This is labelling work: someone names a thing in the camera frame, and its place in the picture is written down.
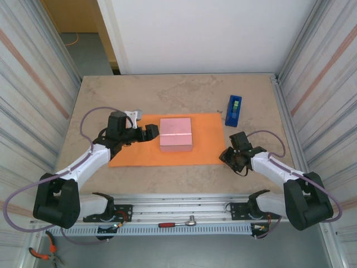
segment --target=orange mat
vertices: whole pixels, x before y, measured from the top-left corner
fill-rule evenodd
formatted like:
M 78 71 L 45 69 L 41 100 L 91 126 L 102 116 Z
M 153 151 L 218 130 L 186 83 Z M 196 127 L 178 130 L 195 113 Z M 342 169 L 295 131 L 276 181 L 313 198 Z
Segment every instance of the orange mat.
M 226 149 L 220 113 L 196 114 L 145 114 L 139 126 L 155 124 L 160 129 L 161 118 L 191 118 L 191 152 L 161 152 L 160 137 L 148 142 L 135 142 L 123 147 L 110 162 L 109 166 L 183 166 L 223 164 L 218 157 Z

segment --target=marble tabletop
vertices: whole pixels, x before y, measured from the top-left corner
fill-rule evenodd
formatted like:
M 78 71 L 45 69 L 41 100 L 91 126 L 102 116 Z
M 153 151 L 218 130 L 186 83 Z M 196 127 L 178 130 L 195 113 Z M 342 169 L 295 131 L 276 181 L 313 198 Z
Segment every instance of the marble tabletop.
M 230 95 L 242 99 L 237 128 L 224 125 Z M 221 113 L 225 143 L 240 131 L 270 130 L 287 141 L 273 94 L 269 75 L 114 75 L 85 76 L 75 104 L 74 113 L 61 152 L 57 169 L 63 169 L 89 147 L 79 134 L 83 115 L 98 106 L 121 111 L 141 109 L 147 114 Z M 90 114 L 84 133 L 92 139 L 106 127 L 110 110 Z M 249 137 L 253 146 L 281 152 L 279 141 L 267 133 Z M 282 159 L 293 166 L 287 146 Z M 280 189 L 263 175 L 251 171 L 240 177 L 226 165 L 199 166 L 102 166 L 82 187 L 81 193 L 107 194 L 142 193 L 254 193 L 257 190 Z

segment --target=orange-handled pliers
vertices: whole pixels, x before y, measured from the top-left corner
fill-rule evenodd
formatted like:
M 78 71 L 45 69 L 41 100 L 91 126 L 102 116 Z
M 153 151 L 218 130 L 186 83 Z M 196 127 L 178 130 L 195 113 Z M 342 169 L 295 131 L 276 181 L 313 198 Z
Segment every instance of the orange-handled pliers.
M 43 259 L 43 260 L 50 260 L 52 262 L 52 265 L 54 266 L 54 268 L 57 268 L 57 264 L 55 262 L 55 260 L 58 260 L 62 265 L 65 265 L 60 258 L 58 258 L 56 255 L 55 255 L 55 252 L 57 251 L 57 247 L 55 246 L 55 239 L 52 235 L 52 233 L 50 233 L 49 231 L 46 231 L 45 234 L 49 237 L 50 239 L 50 254 L 47 255 L 47 254 L 39 254 L 37 253 L 32 247 L 29 247 L 28 248 L 28 251 L 30 252 L 30 254 L 33 256 L 33 257 L 36 257 L 38 259 Z

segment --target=white wall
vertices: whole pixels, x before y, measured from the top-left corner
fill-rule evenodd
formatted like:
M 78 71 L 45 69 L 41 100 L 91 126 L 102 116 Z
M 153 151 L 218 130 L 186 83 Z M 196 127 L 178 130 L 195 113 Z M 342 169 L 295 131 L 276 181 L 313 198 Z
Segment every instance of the white wall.
M 277 72 L 315 0 L 98 0 L 123 74 Z

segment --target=mounting plate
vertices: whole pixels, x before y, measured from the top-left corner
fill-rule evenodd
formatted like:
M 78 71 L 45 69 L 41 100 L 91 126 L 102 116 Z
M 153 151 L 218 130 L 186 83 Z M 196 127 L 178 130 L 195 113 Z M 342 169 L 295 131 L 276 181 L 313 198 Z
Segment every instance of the mounting plate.
M 133 216 L 133 205 L 114 205 L 114 216 L 108 220 L 105 221 L 103 219 L 100 219 L 98 215 L 90 215 L 87 217 L 83 218 L 83 222 L 124 222 L 124 215 L 122 213 L 117 213 L 117 212 L 124 212 L 125 215 L 127 216 L 127 222 L 132 221 L 132 216 Z
M 264 226 L 264 231 L 254 228 L 254 226 L 256 226 L 256 225 Z M 261 235 L 267 233 L 270 230 L 270 226 L 269 226 L 268 223 L 257 223 L 257 224 L 251 223 L 250 224 L 250 228 L 252 229 L 252 236 L 253 237 L 261 236 Z
M 263 212 L 260 217 L 254 217 L 249 213 L 247 203 L 230 203 L 230 214 L 232 221 L 245 221 L 245 220 L 268 220 L 268 213 Z M 280 216 L 274 213 L 269 213 L 272 219 L 279 219 Z

